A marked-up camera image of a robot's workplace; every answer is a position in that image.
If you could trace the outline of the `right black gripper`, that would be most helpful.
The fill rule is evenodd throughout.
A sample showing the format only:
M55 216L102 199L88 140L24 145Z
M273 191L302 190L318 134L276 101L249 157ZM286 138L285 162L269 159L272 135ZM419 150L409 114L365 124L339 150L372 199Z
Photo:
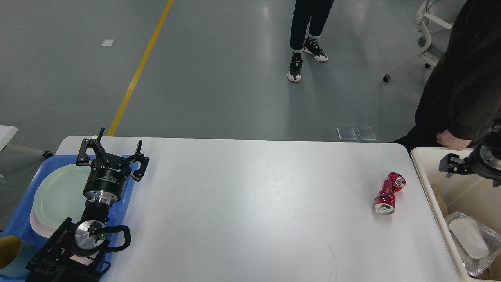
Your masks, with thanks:
M446 173L446 178L453 175L479 175L493 181L492 187L501 184L500 146L478 144L468 157L460 158L456 154L447 154L438 166L438 171Z

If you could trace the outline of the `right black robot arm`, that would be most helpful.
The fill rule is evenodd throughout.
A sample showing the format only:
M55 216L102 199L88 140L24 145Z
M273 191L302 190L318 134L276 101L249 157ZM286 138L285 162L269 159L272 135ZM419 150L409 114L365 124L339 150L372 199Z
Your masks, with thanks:
M475 145L468 157L447 154L440 159L438 170L452 175L479 175L492 180L492 187L501 184L501 129L500 121L496 121L492 130L487 132Z

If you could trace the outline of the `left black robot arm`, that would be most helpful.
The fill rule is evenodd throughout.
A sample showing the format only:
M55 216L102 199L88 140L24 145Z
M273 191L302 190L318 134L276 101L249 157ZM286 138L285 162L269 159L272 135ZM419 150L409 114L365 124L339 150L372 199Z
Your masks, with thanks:
M130 246L130 228L107 225L108 215L121 200L127 179L139 182L144 177L149 158L141 152L142 140L129 157L106 152L103 134L104 128L96 138L83 139L77 154L76 165L90 167L81 219L61 223L26 265L27 282L98 282L111 268L105 255Z

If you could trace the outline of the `standing person's left hand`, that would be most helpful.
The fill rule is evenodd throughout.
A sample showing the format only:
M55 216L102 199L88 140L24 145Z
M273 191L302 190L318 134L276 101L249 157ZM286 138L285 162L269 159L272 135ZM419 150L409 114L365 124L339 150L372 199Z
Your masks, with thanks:
M465 150L472 142L469 139L460 139L454 136L449 130L438 133L436 136L437 143L444 148L456 151Z

